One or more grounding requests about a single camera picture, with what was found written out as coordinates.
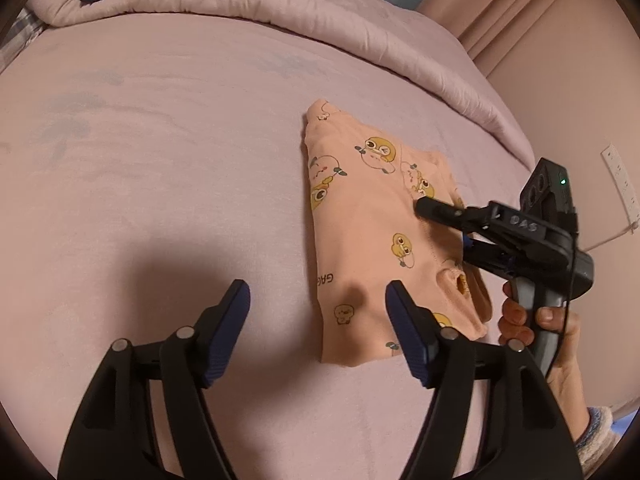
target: pink wall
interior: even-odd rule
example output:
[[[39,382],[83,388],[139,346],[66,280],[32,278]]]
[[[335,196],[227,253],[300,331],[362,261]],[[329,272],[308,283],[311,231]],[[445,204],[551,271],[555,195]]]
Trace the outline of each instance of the pink wall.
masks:
[[[626,227],[600,152],[613,142],[640,192],[640,39],[615,0],[556,0],[489,74],[537,156],[567,166],[580,244]],[[582,316],[587,400],[640,396],[640,232],[597,248]]]

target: bed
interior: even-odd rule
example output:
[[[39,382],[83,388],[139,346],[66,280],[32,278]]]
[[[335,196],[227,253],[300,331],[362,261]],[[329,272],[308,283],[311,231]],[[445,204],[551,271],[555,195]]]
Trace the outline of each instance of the bed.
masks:
[[[36,456],[56,470],[114,339],[165,338],[242,278],[252,312],[207,392],[239,478],[398,478],[430,393],[402,358],[318,362],[303,115],[328,99],[441,151],[468,204],[517,205],[530,146],[460,44],[382,0],[30,7],[53,27],[0,75],[0,399]],[[478,384],[459,472],[483,403]]]

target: blue gripper pad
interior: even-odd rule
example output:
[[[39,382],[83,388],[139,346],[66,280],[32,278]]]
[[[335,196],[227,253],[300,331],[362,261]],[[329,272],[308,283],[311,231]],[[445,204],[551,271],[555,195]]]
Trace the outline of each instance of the blue gripper pad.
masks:
[[[474,240],[473,238],[465,235],[464,233],[462,234],[462,247],[464,249],[468,249],[469,247],[472,247],[474,244]]]
[[[213,307],[224,309],[224,312],[209,343],[208,365],[202,377],[207,388],[225,373],[244,320],[249,314],[250,304],[249,285],[243,280],[235,280],[220,304]]]
[[[422,383],[422,386],[427,386],[429,383],[427,364],[430,362],[430,356],[408,312],[409,308],[418,307],[399,281],[391,282],[386,286],[385,301],[386,312],[398,336],[409,371]]]

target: screw head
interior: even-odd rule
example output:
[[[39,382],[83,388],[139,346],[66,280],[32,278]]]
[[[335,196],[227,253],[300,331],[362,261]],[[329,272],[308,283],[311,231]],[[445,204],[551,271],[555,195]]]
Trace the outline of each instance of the screw head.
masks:
[[[122,352],[127,348],[127,346],[129,346],[129,341],[126,339],[116,339],[116,341],[111,345],[111,350],[114,352]]]
[[[458,336],[460,335],[460,332],[458,332],[452,326],[446,326],[446,327],[443,327],[442,330],[440,330],[440,335],[444,339],[448,339],[449,341],[453,341],[454,339],[458,339]]]
[[[507,346],[514,352],[522,352],[525,349],[524,343],[519,339],[509,339]]]
[[[193,329],[193,326],[183,326],[176,331],[175,335],[178,336],[178,339],[189,339],[193,337],[195,333],[196,331]]]

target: power strip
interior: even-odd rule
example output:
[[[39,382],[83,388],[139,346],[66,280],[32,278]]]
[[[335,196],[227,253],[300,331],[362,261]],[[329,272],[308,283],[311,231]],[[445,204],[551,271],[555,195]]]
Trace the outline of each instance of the power strip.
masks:
[[[638,197],[636,196],[634,185],[631,183],[631,179],[629,179],[618,150],[613,144],[610,144],[602,152],[602,158],[609,168],[611,176],[618,188],[618,192],[620,193],[622,203],[625,205],[626,215],[629,218],[629,225],[637,226],[638,222],[640,222],[640,204],[638,203]]]

